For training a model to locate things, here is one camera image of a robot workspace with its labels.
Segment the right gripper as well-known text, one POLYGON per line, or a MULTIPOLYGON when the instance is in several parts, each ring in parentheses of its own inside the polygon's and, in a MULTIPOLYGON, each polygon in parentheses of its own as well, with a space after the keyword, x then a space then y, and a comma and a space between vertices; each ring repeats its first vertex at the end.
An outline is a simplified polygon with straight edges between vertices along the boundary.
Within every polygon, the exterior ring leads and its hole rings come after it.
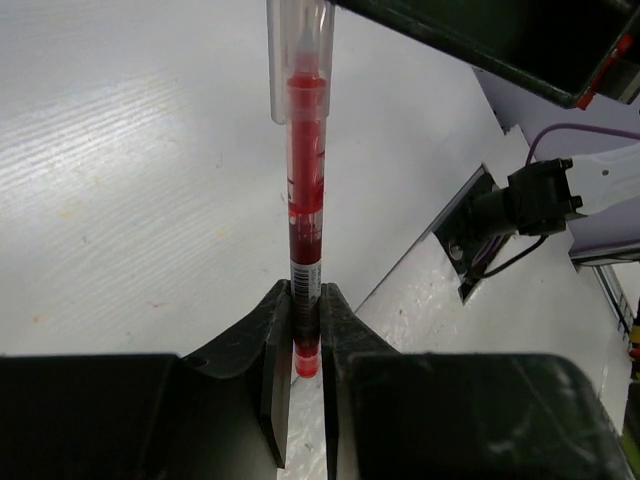
POLYGON ((340 7, 563 108, 639 95, 639 2, 342 0, 340 7))

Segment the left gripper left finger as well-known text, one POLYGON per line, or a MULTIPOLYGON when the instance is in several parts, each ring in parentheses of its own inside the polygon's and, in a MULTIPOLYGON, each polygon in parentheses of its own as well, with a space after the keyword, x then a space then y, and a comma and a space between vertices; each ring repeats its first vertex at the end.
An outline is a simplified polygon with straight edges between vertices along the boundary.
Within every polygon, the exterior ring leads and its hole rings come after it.
POLYGON ((186 356, 3 357, 5 479, 273 479, 286 461, 289 284, 186 356))

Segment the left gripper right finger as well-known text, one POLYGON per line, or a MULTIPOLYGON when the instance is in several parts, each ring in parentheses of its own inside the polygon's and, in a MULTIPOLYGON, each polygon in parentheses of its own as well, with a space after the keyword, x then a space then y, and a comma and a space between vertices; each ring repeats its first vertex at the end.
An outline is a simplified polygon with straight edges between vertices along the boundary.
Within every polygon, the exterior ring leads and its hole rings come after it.
POLYGON ((626 479, 586 375, 539 353, 402 354, 339 287, 319 301, 331 479, 626 479))

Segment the red gel pen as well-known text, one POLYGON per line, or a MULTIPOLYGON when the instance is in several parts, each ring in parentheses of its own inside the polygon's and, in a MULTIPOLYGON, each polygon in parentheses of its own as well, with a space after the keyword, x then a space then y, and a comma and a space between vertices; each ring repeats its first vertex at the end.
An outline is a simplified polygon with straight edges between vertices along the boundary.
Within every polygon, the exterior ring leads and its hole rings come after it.
POLYGON ((321 293, 324 201, 324 100, 319 78, 296 74, 287 82, 287 187, 294 364, 310 379, 320 365, 317 302, 321 293))

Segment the clear pen cap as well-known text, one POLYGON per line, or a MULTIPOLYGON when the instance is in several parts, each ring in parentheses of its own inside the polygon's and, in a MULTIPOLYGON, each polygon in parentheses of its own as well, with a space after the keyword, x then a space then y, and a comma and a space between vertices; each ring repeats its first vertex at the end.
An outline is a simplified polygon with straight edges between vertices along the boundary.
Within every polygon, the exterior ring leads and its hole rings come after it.
POLYGON ((296 74, 331 86, 335 8, 329 1, 266 2, 271 118, 289 116, 287 82, 296 74))

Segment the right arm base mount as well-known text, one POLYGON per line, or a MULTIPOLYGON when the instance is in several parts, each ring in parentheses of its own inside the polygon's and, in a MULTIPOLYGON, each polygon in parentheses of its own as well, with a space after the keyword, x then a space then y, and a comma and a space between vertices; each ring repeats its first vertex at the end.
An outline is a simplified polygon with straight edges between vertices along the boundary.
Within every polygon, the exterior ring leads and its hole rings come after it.
POLYGON ((458 275, 463 301, 481 281, 523 259, 580 217, 582 199, 570 192, 567 179, 572 167, 570 159, 534 162, 509 175, 504 187, 481 168, 437 217, 432 232, 458 275), (515 235, 534 237, 536 242, 493 267, 491 262, 515 235))

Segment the aluminium rail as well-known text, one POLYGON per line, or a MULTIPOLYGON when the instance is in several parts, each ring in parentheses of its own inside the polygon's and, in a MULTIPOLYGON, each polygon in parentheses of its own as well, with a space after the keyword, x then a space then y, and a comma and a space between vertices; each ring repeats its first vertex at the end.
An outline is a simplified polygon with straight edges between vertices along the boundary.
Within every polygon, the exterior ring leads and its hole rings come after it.
POLYGON ((627 350, 631 351, 634 349, 632 334, 637 308, 629 302, 612 266, 596 266, 594 272, 617 322, 617 331, 620 333, 627 350))

